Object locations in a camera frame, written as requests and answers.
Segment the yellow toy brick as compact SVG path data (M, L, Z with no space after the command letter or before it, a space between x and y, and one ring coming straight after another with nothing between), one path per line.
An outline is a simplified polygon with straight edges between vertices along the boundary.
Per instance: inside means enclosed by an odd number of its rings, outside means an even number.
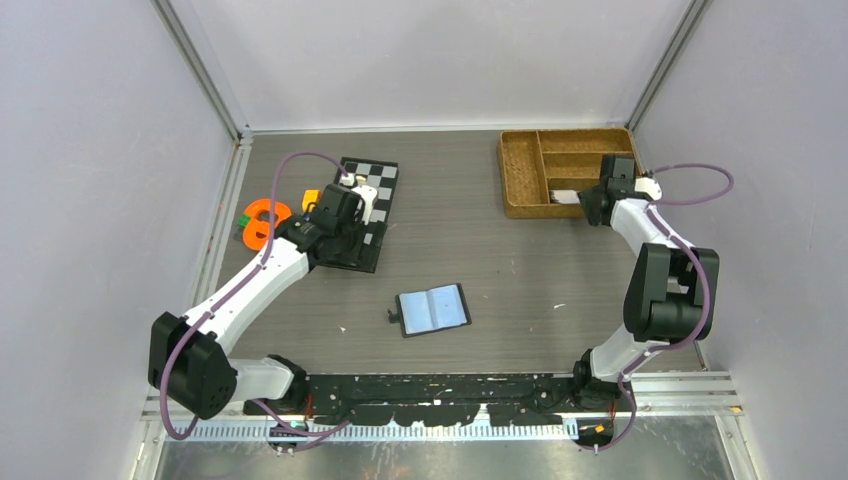
M311 213L318 205L322 196L322 191L319 189L305 190L302 197L302 210L304 214Z

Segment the woven wicker tray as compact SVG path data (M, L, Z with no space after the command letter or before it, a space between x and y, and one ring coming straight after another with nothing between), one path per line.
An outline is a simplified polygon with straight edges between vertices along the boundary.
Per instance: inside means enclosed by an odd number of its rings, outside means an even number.
M605 156L631 157L635 171L642 172L626 128L503 131L497 154L510 219L582 219L579 204L555 203L550 192L596 185Z

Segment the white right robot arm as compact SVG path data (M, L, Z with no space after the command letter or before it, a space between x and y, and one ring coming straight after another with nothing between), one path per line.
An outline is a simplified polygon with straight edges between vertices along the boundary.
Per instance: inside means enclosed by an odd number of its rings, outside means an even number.
M577 198L590 225L614 230L636 256L621 327L574 365L572 400L591 411L620 398L631 375L658 354L710 333L720 258L660 215L661 188L631 156L604 155L598 184Z

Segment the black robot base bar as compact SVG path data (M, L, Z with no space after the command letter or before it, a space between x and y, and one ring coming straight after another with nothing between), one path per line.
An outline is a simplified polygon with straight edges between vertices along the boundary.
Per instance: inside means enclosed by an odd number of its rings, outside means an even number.
M553 425L560 414L601 416L631 406L617 383L554 373L312 374L278 400L248 401L244 411L271 409L335 426L466 426L479 416L492 426Z

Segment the black leather card holder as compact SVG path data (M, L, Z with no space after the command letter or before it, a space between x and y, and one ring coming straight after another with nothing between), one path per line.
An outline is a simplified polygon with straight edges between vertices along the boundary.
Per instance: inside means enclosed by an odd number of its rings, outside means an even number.
M395 296L395 310L387 310L388 321L400 327L404 338L460 328L472 317L460 283Z

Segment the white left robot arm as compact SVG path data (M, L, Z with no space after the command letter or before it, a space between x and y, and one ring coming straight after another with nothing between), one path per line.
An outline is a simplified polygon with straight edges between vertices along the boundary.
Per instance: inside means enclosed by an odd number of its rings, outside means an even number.
M330 184L307 215L280 222L269 242L211 297L182 315L153 323L148 381L160 410L174 401L208 420L234 401L269 400L298 412L307 398L295 365L282 358L236 360L230 353L247 327L288 287L318 266L355 261L377 203L377 188Z

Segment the orange curved toy track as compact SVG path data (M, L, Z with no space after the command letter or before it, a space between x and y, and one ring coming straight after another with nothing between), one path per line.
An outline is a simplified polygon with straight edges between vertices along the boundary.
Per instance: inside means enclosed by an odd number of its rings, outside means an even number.
M262 198L249 204L243 214L252 217L244 231L240 231L242 243L252 251L259 251L265 245L271 232L271 224L277 227L292 214L291 209L282 202L272 203L269 198Z

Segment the black and silver chessboard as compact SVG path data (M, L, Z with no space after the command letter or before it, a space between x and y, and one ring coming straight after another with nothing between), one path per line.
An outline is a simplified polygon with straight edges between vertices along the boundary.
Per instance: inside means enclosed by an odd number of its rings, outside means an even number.
M388 229L388 220L396 198L400 168L396 162L387 162L355 157L342 157L341 164L357 177L359 184L367 184L376 191L375 200L367 224L361 229L358 245L349 255L330 260L326 267L355 272L374 273L381 254L383 239Z

